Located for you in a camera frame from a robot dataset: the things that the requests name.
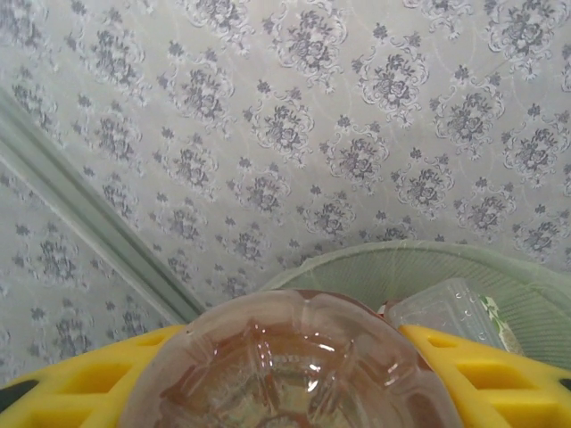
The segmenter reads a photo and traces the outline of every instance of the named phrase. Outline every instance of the plastic container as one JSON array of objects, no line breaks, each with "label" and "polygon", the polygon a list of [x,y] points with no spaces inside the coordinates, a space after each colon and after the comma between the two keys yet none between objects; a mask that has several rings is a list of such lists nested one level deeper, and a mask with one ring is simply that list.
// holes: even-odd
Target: plastic container
[{"label": "plastic container", "polygon": [[484,248],[451,243],[367,243],[307,259],[264,287],[340,292],[378,310],[446,279],[481,286],[525,355],[571,369],[571,276]]},{"label": "plastic container", "polygon": [[505,350],[475,288],[462,278],[446,280],[391,306],[385,319],[397,329],[422,325]]},{"label": "plastic container", "polygon": [[255,293],[177,333],[120,428],[460,427],[438,376],[374,312],[325,292]]}]

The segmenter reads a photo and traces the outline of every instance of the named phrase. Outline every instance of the wall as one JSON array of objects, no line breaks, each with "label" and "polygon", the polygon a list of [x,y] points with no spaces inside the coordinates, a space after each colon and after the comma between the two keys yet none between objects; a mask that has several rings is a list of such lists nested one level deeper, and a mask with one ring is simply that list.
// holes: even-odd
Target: wall
[{"label": "wall", "polygon": [[0,386],[165,325],[0,163]]},{"label": "wall", "polygon": [[355,243],[569,270],[568,0],[10,0],[2,86],[207,305]]}]

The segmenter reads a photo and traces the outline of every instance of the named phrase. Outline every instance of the damask pattern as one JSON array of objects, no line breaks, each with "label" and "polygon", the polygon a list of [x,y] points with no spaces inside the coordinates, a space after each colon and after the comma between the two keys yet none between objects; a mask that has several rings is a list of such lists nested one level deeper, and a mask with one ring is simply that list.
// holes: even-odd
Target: damask pattern
[{"label": "damask pattern", "polygon": [[0,385],[165,319],[0,163]]},{"label": "damask pattern", "polygon": [[[570,0],[0,7],[2,86],[207,307],[405,238],[571,270]],[[84,292],[60,230],[11,257]]]}]

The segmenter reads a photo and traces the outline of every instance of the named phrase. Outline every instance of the rectangular slot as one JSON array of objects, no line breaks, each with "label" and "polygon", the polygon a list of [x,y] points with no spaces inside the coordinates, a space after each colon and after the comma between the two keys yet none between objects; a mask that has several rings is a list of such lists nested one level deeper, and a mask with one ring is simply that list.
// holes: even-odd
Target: rectangular slot
[{"label": "rectangular slot", "polygon": [[160,334],[151,335],[149,337],[141,337],[135,341],[136,346],[156,346],[164,340],[164,336]]},{"label": "rectangular slot", "polygon": [[498,404],[495,408],[511,426],[517,428],[559,428],[570,426],[571,422],[561,420],[555,403]]},{"label": "rectangular slot", "polygon": [[131,365],[93,364],[85,367],[61,390],[62,394],[105,394],[123,377]]},{"label": "rectangular slot", "polygon": [[33,412],[26,428],[79,428],[87,419],[91,410],[66,409],[42,410]]},{"label": "rectangular slot", "polygon": [[499,363],[457,364],[458,370],[477,390],[523,390],[534,386],[515,368]]},{"label": "rectangular slot", "polygon": [[435,348],[456,348],[458,346],[458,344],[438,336],[429,336],[428,341]]}]

